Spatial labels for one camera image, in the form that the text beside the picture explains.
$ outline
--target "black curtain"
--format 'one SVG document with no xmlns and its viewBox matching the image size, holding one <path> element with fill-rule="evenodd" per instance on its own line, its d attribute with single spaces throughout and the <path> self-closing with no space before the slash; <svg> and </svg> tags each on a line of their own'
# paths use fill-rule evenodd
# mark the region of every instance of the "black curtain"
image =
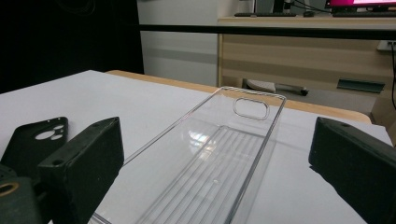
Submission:
<svg viewBox="0 0 396 224">
<path fill-rule="evenodd" d="M 0 3 L 0 93 L 86 70 L 144 73 L 134 0 Z"/>
</svg>

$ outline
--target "white wall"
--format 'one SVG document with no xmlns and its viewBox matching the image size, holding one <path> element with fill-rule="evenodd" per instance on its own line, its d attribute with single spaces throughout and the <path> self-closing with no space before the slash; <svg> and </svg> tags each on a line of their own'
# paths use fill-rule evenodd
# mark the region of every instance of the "white wall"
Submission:
<svg viewBox="0 0 396 224">
<path fill-rule="evenodd" d="M 138 0 L 140 24 L 216 25 L 214 0 Z M 142 32 L 145 73 L 216 86 L 217 35 Z"/>
</svg>

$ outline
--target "drawer handle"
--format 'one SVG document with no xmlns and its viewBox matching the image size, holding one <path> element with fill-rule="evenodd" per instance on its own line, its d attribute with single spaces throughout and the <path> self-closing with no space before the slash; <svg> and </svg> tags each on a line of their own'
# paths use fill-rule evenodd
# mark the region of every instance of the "drawer handle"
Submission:
<svg viewBox="0 0 396 224">
<path fill-rule="evenodd" d="M 241 97 L 233 101 L 233 112 L 238 116 L 244 118 L 265 120 L 268 118 L 268 115 L 270 113 L 270 106 L 264 101 L 252 100 Z"/>
</svg>

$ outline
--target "dark background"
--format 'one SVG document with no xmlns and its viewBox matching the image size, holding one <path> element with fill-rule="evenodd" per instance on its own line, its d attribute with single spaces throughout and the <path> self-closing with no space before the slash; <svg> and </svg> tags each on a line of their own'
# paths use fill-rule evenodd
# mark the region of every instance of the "dark background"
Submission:
<svg viewBox="0 0 396 224">
<path fill-rule="evenodd" d="M 86 70 L 143 74 L 134 0 L 0 3 L 0 93 Z"/>
</svg>

